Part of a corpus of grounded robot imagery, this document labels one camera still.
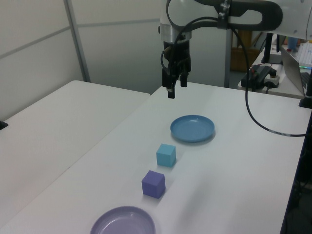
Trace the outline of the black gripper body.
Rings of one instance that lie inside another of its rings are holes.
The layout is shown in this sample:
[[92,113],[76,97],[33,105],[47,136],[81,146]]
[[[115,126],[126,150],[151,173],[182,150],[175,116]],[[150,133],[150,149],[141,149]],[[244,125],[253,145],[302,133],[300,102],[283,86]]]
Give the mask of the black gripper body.
[[162,64],[166,73],[189,73],[191,71],[190,42],[180,42],[174,44],[163,43],[162,60],[168,62],[167,66]]

